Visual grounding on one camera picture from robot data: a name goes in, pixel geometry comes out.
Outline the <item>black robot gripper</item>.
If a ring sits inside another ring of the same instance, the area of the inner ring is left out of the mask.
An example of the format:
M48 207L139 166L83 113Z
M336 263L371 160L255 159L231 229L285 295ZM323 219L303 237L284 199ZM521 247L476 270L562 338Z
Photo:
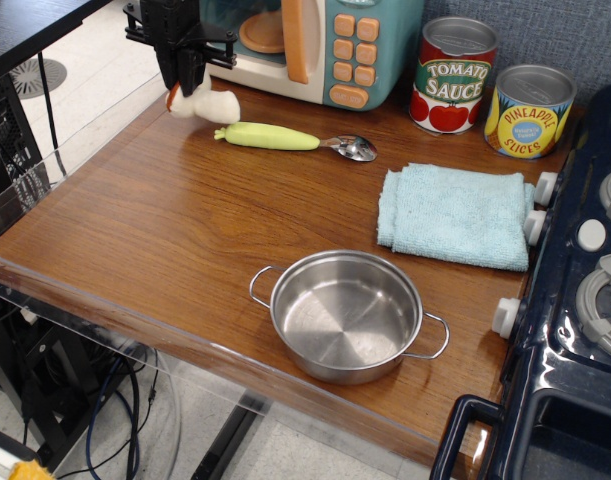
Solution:
M128 39L152 46L168 90L178 82L184 97L203 83L205 66L232 69L237 35L201 19L198 1L129 1Z

